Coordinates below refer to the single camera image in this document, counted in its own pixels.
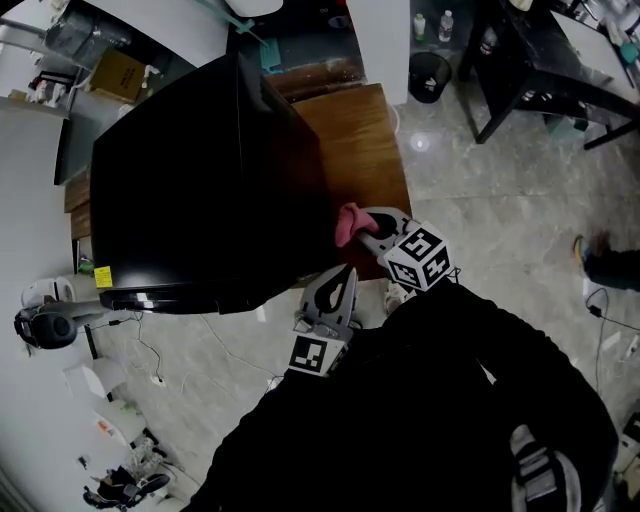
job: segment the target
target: yellow label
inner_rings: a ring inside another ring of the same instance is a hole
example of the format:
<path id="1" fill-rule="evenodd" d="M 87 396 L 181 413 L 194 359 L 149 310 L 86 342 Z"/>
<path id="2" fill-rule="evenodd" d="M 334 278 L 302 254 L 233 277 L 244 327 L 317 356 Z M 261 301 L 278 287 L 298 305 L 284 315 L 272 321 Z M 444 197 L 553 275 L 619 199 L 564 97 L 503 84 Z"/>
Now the yellow label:
<path id="1" fill-rule="evenodd" d="M 96 277 L 96 286 L 98 288 L 112 288 L 111 267 L 100 267 L 93 271 Z"/>

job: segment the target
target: gray marble floor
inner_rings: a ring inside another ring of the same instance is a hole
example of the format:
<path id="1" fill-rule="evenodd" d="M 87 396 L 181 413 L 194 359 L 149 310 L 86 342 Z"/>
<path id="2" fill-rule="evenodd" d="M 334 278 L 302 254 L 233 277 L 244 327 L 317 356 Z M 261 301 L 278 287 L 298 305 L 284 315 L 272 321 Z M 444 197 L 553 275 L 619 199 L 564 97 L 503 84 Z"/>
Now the gray marble floor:
<path id="1" fill-rule="evenodd" d="M 449 238 L 462 284 L 546 331 L 595 386 L 600 322 L 584 307 L 586 288 L 571 244 L 578 233 L 604 229 L 614 248 L 640 248 L 640 141 L 631 134 L 584 152 L 579 140 L 550 137 L 541 116 L 514 113 L 478 146 L 467 110 L 482 125 L 488 115 L 483 105 L 476 86 L 452 83 L 433 105 L 410 98 L 398 108 L 397 139 L 414 217 Z M 426 151 L 412 149 L 418 132 L 428 141 Z M 383 321 L 384 288 L 383 281 L 360 287 L 357 313 L 367 326 Z M 640 326 L 640 297 L 610 296 L 609 315 Z M 127 384 L 117 394 L 138 404 L 196 481 L 204 479 L 222 438 L 273 376 L 282 375 L 299 297 L 294 290 L 274 298 L 262 319 L 254 312 L 144 315 L 141 336 L 162 356 L 165 387 L 151 382 L 157 359 L 135 341 L 136 322 L 96 331 L 100 350 L 126 368 Z M 620 362 L 633 332 L 609 324 L 605 338 L 618 329 L 620 341 L 601 356 L 600 388 L 621 424 L 638 397 L 640 356 Z M 177 493 L 188 496 L 194 488 L 180 478 Z"/>

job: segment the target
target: red cloth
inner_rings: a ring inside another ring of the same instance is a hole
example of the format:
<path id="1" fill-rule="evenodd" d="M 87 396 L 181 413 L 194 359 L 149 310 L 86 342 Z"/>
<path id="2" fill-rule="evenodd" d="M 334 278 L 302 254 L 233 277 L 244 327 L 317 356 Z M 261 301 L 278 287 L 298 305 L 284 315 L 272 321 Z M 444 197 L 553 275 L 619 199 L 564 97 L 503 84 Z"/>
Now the red cloth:
<path id="1" fill-rule="evenodd" d="M 344 247 L 360 230 L 366 229 L 377 233 L 380 227 L 367 212 L 358 208 L 356 203 L 347 203 L 340 207 L 338 224 L 336 225 L 336 247 Z"/>

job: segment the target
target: black mesh trash bin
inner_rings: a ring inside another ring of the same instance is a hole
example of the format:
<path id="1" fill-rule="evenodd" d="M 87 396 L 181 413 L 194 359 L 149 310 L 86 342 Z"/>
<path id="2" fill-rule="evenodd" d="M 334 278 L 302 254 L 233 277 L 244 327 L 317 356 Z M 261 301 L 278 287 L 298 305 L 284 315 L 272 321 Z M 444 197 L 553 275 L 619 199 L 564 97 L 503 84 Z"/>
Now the black mesh trash bin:
<path id="1" fill-rule="evenodd" d="M 409 92 L 422 103 L 438 101 L 451 80 L 451 66 L 435 53 L 416 53 L 409 59 Z"/>

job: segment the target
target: black box-shaped appliance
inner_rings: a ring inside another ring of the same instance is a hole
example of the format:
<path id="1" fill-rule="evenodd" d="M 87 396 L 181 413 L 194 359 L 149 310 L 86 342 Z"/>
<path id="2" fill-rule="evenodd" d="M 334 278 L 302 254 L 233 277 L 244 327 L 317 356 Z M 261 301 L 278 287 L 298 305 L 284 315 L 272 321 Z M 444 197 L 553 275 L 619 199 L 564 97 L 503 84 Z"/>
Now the black box-shaped appliance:
<path id="1" fill-rule="evenodd" d="M 91 239 L 109 308 L 255 309 L 335 264 L 317 137 L 259 70 L 221 57 L 95 142 Z"/>

